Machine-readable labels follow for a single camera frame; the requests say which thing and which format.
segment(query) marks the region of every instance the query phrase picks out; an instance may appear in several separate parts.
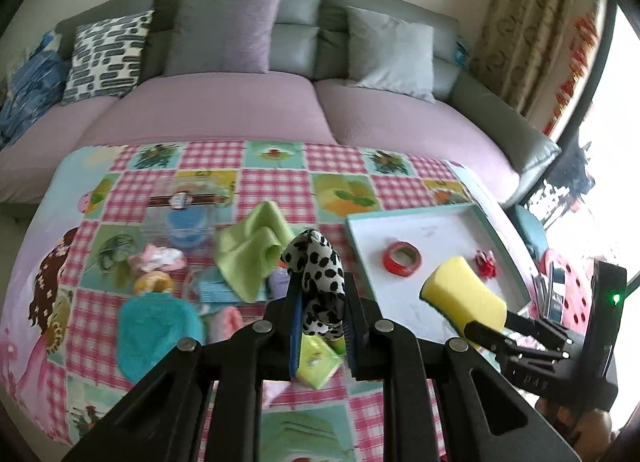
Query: pillow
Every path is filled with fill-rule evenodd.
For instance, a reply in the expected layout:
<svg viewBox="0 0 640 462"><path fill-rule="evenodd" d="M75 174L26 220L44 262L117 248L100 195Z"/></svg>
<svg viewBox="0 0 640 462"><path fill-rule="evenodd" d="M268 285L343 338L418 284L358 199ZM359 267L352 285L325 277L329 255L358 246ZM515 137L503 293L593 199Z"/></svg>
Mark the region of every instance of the pillow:
<svg viewBox="0 0 640 462"><path fill-rule="evenodd" d="M129 93L138 84L152 15L148 10L79 26L62 103Z"/></svg>
<svg viewBox="0 0 640 462"><path fill-rule="evenodd" d="M433 27L348 7L347 86L387 90L434 103Z"/></svg>
<svg viewBox="0 0 640 462"><path fill-rule="evenodd" d="M280 0L182 0L165 76L269 71Z"/></svg>

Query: pink sofa cover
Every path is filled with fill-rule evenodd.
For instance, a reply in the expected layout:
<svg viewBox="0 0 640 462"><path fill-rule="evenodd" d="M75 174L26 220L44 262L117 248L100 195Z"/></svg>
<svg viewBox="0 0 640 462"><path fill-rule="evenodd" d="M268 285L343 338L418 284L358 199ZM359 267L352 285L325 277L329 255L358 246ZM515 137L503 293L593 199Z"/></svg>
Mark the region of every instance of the pink sofa cover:
<svg viewBox="0 0 640 462"><path fill-rule="evenodd" d="M316 83L316 93L340 144L459 162L475 171L501 203L518 187L520 177L500 148L445 103L347 87L336 79Z"/></svg>
<svg viewBox="0 0 640 462"><path fill-rule="evenodd" d="M335 144L307 79L201 73L142 83L85 132L78 148L228 138Z"/></svg>
<svg viewBox="0 0 640 462"><path fill-rule="evenodd" d="M96 97L56 105L0 152L0 202L40 203L62 160L84 131L118 99Z"/></svg>

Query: clear plastic box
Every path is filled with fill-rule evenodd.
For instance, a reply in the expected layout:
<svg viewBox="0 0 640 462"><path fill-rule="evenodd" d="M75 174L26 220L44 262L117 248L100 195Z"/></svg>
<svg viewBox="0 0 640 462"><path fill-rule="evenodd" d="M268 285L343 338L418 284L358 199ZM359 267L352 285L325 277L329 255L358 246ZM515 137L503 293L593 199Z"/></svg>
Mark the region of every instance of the clear plastic box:
<svg viewBox="0 0 640 462"><path fill-rule="evenodd" d="M215 253L216 204L223 189L211 176L183 176L156 182L141 231L155 246L180 249L189 264L207 265Z"/></svg>

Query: green packet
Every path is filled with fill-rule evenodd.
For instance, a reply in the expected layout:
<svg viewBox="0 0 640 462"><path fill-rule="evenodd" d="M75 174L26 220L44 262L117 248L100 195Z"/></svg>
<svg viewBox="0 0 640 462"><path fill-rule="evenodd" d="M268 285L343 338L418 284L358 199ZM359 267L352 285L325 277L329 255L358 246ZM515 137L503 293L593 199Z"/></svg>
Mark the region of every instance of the green packet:
<svg viewBox="0 0 640 462"><path fill-rule="evenodd" d="M342 364L340 357L320 336L302 334L300 364L296 375L316 390L320 390Z"/></svg>

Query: tray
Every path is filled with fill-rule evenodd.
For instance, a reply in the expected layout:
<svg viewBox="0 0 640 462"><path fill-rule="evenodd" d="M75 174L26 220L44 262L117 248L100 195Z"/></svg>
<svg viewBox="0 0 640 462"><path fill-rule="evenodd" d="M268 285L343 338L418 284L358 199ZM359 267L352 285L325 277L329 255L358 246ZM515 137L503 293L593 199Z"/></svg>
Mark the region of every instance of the tray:
<svg viewBox="0 0 640 462"><path fill-rule="evenodd" d="M521 312L531 301L502 240L476 204L354 214L347 216L345 227L382 315L419 338L444 343L458 336L450 323L419 297L425 280L452 256L464 256L472 262L476 249L493 251L498 276L486 280L486 287L512 312ZM413 244L422 255L422 265L408 278L391 274L382 265L383 252L396 240Z"/></svg>

